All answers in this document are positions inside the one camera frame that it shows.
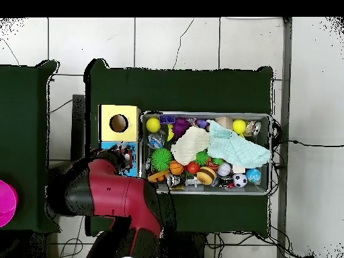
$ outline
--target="soccer ball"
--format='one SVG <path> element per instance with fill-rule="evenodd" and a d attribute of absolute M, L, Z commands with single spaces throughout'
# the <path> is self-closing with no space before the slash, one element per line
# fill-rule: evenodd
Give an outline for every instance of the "soccer ball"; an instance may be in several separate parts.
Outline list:
<path fill-rule="evenodd" d="M 242 188 L 247 184 L 247 177 L 245 174 L 234 174 L 233 182 L 235 187 Z"/>

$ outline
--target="green ball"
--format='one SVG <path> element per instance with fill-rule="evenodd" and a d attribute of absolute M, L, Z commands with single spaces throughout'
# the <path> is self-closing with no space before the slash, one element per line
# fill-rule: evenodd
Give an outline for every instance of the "green ball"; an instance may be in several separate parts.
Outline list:
<path fill-rule="evenodd" d="M 196 154 L 196 160 L 195 162 L 200 166 L 206 166 L 207 160 L 209 158 L 209 155 L 205 150 L 200 151 Z"/>
<path fill-rule="evenodd" d="M 169 163 L 173 160 L 171 151 L 165 148 L 158 148 L 154 150 L 150 158 L 152 166 L 157 171 L 165 171 L 169 168 Z"/>
<path fill-rule="evenodd" d="M 212 162 L 221 166 L 221 164 L 223 164 L 223 159 L 212 159 Z"/>

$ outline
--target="light blue towel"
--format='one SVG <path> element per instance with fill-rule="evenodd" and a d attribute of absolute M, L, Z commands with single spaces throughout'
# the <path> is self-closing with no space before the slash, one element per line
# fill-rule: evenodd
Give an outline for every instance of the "light blue towel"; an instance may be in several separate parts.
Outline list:
<path fill-rule="evenodd" d="M 258 144 L 249 142 L 238 136 L 236 132 L 228 130 L 217 122 L 210 123 L 210 146 L 208 155 L 221 158 L 244 168 L 261 167 L 268 162 L 270 151 Z"/>

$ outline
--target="orange ball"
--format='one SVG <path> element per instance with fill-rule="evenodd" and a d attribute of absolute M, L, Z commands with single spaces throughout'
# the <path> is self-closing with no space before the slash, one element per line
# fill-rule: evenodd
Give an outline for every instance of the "orange ball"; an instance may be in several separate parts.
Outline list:
<path fill-rule="evenodd" d="M 184 172 L 184 166 L 177 161 L 171 161 L 169 163 L 169 170 L 173 175 L 179 175 Z"/>

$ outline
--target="yellow cube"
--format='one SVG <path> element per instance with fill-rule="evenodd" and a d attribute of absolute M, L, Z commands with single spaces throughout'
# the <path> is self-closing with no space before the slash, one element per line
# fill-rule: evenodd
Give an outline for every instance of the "yellow cube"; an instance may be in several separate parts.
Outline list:
<path fill-rule="evenodd" d="M 138 117 L 136 106 L 101 105 L 101 141 L 138 141 Z"/>

